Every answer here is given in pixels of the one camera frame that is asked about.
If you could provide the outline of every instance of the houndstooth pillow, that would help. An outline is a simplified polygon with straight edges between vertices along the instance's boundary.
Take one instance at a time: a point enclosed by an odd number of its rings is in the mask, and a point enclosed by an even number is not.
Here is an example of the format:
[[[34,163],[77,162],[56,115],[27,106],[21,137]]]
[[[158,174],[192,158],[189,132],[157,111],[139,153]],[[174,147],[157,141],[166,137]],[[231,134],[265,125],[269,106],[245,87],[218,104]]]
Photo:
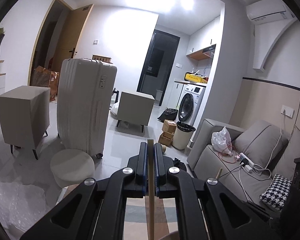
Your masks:
[[[261,194],[260,199],[267,204],[281,211],[290,191],[291,181],[276,174],[266,192]]]

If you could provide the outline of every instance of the metal screw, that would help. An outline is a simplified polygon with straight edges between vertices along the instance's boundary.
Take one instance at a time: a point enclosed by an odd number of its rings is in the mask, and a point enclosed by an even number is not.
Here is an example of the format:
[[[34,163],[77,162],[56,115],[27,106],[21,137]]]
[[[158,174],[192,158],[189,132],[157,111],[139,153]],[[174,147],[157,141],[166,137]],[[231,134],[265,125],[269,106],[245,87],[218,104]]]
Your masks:
[[[179,171],[180,171],[180,169],[178,167],[170,167],[169,168],[169,172],[173,173],[173,174],[179,173]]]
[[[126,167],[122,170],[122,172],[124,174],[130,174],[130,173],[133,173],[133,169],[132,168],[129,168],[129,167]]]
[[[86,180],[84,181],[84,184],[85,184],[86,186],[91,186],[91,185],[94,184],[94,179],[88,178],[88,179],[86,179]]]
[[[210,185],[216,185],[218,183],[218,180],[215,178],[209,178],[207,179],[207,183]]]

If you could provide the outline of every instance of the air conditioner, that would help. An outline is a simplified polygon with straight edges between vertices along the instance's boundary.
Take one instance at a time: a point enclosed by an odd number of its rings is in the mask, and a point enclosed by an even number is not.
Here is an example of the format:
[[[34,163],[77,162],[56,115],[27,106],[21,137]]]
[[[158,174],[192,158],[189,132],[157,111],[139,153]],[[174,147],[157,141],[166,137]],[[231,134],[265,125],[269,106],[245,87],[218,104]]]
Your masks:
[[[255,25],[294,18],[282,0],[261,0],[248,5],[247,16]]]

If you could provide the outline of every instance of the pillow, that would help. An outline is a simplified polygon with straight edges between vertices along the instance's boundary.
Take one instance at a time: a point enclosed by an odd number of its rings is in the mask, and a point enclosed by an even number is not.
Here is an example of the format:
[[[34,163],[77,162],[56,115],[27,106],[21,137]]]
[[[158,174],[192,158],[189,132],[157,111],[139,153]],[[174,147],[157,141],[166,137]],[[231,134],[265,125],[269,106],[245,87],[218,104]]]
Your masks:
[[[273,170],[273,174],[280,174],[287,179],[292,180],[296,164],[295,158],[300,157],[300,130],[295,126],[293,128],[291,140],[288,143],[281,159]]]
[[[266,192],[259,198],[266,205],[281,211],[289,195],[291,181],[276,174]]]
[[[279,127],[264,120],[259,120],[238,136],[234,146],[239,153],[244,153],[253,163],[265,168],[279,137]],[[282,136],[273,151],[271,159],[288,143],[289,138],[290,135],[282,130]]]

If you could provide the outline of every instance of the black trash bag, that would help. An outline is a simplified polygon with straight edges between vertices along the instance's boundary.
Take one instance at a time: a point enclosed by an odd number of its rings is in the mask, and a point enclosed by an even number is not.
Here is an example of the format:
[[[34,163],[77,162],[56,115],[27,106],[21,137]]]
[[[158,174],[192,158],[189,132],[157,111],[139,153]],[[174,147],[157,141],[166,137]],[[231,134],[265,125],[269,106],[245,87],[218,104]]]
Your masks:
[[[167,108],[163,111],[163,113],[158,117],[160,122],[164,122],[164,120],[174,121],[177,118],[178,110],[173,108]]]
[[[184,163],[182,163],[179,159],[174,158],[173,162],[173,166],[178,167],[179,169],[182,169],[184,171],[187,171],[187,167]]]
[[[186,124],[184,122],[177,122],[177,127],[179,128],[179,130],[183,131],[183,132],[194,132],[195,128],[192,125]]]

